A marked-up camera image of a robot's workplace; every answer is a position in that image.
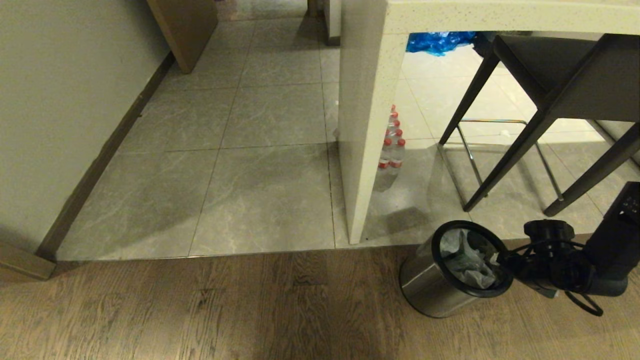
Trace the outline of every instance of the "black cable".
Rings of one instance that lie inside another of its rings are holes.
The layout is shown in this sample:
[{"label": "black cable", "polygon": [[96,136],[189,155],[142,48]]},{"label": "black cable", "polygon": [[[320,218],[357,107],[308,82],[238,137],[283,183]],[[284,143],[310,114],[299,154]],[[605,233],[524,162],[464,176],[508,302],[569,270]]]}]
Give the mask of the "black cable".
[{"label": "black cable", "polygon": [[577,247],[584,247],[584,244],[581,243],[576,243],[573,241],[566,241],[566,240],[542,240],[542,241],[536,241],[534,243],[530,243],[527,245],[523,245],[521,247],[517,247],[513,250],[509,250],[510,253],[516,253],[518,251],[522,251],[524,249],[530,248],[530,247],[534,247],[536,245],[540,245],[540,244],[544,244],[544,243],[567,243],[569,245],[573,245],[573,246],[577,246]]},{"label": "black cable", "polygon": [[602,310],[602,308],[598,306],[598,304],[596,304],[595,301],[591,300],[591,298],[588,295],[580,294],[580,296],[582,296],[584,300],[587,300],[589,305],[593,307],[589,307],[585,303],[578,300],[575,296],[573,296],[573,294],[570,291],[565,291],[564,293],[569,299],[571,299],[571,301],[573,301],[574,304],[580,306],[582,310],[585,310],[589,314],[595,315],[595,316],[602,316],[604,314],[604,311]]}]

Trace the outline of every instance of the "tile floor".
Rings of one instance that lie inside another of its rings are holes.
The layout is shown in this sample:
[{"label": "tile floor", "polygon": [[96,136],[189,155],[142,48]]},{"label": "tile floor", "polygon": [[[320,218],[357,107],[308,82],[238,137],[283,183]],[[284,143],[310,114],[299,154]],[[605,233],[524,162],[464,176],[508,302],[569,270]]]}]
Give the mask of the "tile floor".
[{"label": "tile floor", "polygon": [[[320,23],[310,19],[220,22],[194,73],[183,76],[174,66],[164,79],[58,258],[350,247],[333,137],[340,50],[321,37]],[[395,99],[408,139],[406,163],[391,189],[373,194],[357,247],[419,243],[458,219],[521,238],[524,222],[544,217],[554,191],[534,151],[473,211],[461,209],[458,191],[467,199],[477,188],[472,169],[457,133],[443,151],[436,143],[480,61],[470,46],[441,58],[406,54]],[[534,110],[498,68],[467,117],[528,119]],[[486,176],[522,126],[464,124],[463,130]],[[585,120],[558,120],[541,141],[563,190],[607,146]],[[578,233],[593,231],[629,180],[640,180],[633,163],[557,218]]]}]

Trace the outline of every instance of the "white countertop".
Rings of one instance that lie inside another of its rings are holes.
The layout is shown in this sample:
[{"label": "white countertop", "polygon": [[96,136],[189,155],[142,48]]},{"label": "white countertop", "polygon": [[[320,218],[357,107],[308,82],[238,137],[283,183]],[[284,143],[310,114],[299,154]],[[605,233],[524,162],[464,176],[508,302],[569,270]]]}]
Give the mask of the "white countertop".
[{"label": "white countertop", "polygon": [[386,1],[384,34],[464,30],[640,34],[640,0]]}]

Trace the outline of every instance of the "black rim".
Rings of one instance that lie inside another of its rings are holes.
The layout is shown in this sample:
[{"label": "black rim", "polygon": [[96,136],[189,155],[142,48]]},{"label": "black rim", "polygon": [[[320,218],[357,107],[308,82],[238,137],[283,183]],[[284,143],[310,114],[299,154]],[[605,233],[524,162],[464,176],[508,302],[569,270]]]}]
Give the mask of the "black rim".
[{"label": "black rim", "polygon": [[442,272],[442,275],[453,285],[456,289],[467,293],[471,296],[475,297],[496,297],[498,295],[503,294],[505,291],[509,289],[511,283],[513,282],[513,275],[509,273],[504,274],[503,280],[498,285],[492,285],[488,289],[478,289],[473,286],[469,286],[464,282],[458,280],[455,275],[449,271],[449,269],[444,265],[444,261],[442,260],[442,256],[440,255],[440,239],[442,236],[449,230],[453,229],[468,229],[473,230],[480,235],[484,236],[499,252],[507,251],[507,247],[504,243],[491,231],[487,230],[485,227],[480,226],[474,222],[466,221],[466,220],[455,220],[450,221],[448,223],[440,226],[431,238],[431,254],[433,256],[433,260],[438,265],[438,268]]}]

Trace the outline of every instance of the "bar stool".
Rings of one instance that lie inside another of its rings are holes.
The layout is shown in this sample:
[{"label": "bar stool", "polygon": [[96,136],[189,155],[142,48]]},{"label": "bar stool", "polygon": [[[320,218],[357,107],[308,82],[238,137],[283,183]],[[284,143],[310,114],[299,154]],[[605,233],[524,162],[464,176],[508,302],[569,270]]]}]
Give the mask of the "bar stool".
[{"label": "bar stool", "polygon": [[547,209],[552,217],[640,150],[640,37],[605,34],[597,42],[498,35],[440,139],[458,128],[502,61],[538,108],[513,145],[464,205],[470,211],[559,118],[635,124]]}]

